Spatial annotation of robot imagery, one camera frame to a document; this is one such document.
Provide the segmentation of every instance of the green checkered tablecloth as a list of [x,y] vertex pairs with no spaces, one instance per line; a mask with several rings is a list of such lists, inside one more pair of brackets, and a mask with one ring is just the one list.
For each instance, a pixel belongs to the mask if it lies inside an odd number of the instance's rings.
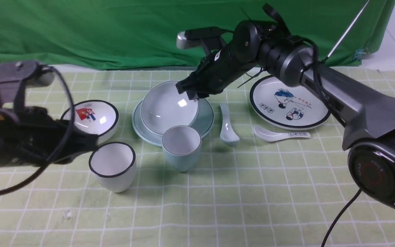
[[[395,97],[395,72],[336,68]],[[357,191],[341,150],[343,128],[331,117],[311,130],[312,139],[265,143],[253,125],[280,131],[254,113],[253,82],[230,85],[208,98],[215,124],[203,139],[197,166],[180,174],[164,163],[161,148],[134,133],[131,114],[145,94],[187,71],[65,73],[76,102],[106,100],[120,113],[110,141],[130,144],[138,172],[132,187],[114,194],[88,168],[90,154],[66,166],[52,165],[34,183],[0,197],[0,246],[13,247],[271,247],[319,246],[331,222]],[[33,89],[28,105],[41,105],[59,118],[66,110],[58,83]],[[229,104],[240,143],[219,139],[218,103]],[[0,189],[35,170],[0,169]],[[395,211],[362,194],[342,216],[329,246],[395,247]]]

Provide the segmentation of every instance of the white plate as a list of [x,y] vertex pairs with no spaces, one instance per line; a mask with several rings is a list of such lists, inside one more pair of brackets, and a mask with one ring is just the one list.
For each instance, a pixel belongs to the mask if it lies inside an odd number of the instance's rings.
[[[204,138],[208,133],[210,133],[211,128],[214,123],[214,112],[210,103],[207,100],[201,99],[201,104],[199,106],[199,112],[196,116],[196,120],[191,124],[191,127],[194,128],[202,138]],[[141,119],[141,105],[140,102],[132,113],[132,127],[135,133],[144,141],[149,144],[162,147],[161,140],[163,135],[153,133],[150,131],[143,123]]]
[[[76,110],[74,125],[85,133],[99,135],[98,144],[114,135],[117,128],[119,113],[111,103],[103,100],[87,100],[74,105]],[[70,119],[69,108],[61,119]]]
[[177,125],[190,126],[199,111],[199,100],[189,100],[187,93],[179,94],[177,81],[158,84],[144,97],[141,119],[144,125],[157,134],[164,134]]
[[262,119],[282,129],[309,130],[320,126],[330,116],[324,103],[306,88],[288,87],[273,76],[258,80],[249,98]]

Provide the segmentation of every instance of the ceramic spoon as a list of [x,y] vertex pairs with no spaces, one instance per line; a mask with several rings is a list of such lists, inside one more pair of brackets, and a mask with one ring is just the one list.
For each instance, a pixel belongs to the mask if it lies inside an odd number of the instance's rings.
[[220,104],[222,111],[222,130],[220,131],[220,139],[225,144],[233,146],[240,141],[240,137],[232,130],[229,120],[229,109],[227,104]]
[[254,126],[254,135],[260,139],[263,139],[266,142],[277,142],[291,138],[306,138],[306,139],[311,138],[310,133],[306,131],[277,133],[277,132],[268,131],[260,126]]

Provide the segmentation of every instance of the plate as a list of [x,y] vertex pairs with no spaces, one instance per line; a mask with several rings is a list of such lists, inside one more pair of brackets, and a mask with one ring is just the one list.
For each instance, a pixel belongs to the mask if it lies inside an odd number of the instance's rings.
[[309,130],[330,116],[324,103],[306,88],[288,87],[271,75],[252,86],[249,99],[262,119],[282,129]]
[[[210,130],[213,127],[214,112],[207,100],[201,99],[200,101],[198,114],[195,121],[191,124],[191,127],[194,128],[202,138],[204,138],[208,133],[210,133]],[[141,119],[141,104],[142,102],[135,107],[132,113],[133,130],[141,139],[149,144],[162,147],[161,140],[163,136],[150,131]]]

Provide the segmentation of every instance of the light blue plate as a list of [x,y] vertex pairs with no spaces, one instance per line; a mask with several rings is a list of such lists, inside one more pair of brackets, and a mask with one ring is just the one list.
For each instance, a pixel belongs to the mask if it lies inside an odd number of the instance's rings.
[[[153,133],[143,123],[141,119],[141,103],[135,107],[132,112],[132,127],[135,133],[144,141],[149,144],[161,147],[162,135]],[[214,124],[214,112],[210,103],[206,99],[201,99],[199,111],[196,116],[196,120],[191,124],[191,127],[195,129],[202,138],[210,133],[211,128]]]

